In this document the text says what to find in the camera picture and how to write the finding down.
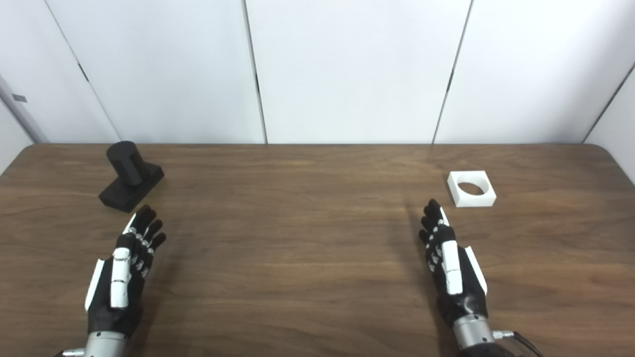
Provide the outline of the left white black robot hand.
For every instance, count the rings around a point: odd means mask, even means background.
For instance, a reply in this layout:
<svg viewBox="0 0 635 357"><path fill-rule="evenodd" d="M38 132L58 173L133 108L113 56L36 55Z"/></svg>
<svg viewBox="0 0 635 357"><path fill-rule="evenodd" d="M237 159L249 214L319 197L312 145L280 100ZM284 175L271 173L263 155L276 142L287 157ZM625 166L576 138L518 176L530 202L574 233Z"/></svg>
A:
<svg viewBox="0 0 635 357"><path fill-rule="evenodd" d="M162 226L157 212L143 205L119 235L112 255L97 261L84 304L89 334L115 332L130 338L136 332L146 278L167 239Z"/></svg>

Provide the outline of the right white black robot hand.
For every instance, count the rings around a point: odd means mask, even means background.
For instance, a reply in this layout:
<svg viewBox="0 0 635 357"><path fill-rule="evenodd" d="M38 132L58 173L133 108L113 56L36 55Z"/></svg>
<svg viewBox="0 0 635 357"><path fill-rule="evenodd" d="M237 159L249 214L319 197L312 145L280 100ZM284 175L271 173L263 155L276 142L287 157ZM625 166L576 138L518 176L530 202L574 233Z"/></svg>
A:
<svg viewBox="0 0 635 357"><path fill-rule="evenodd" d="M436 306L443 321L452 326L459 318L488 318L486 284L479 274L474 253L458 244L443 207L431 199L423 208L419 238L425 249L426 266L432 274Z"/></svg>

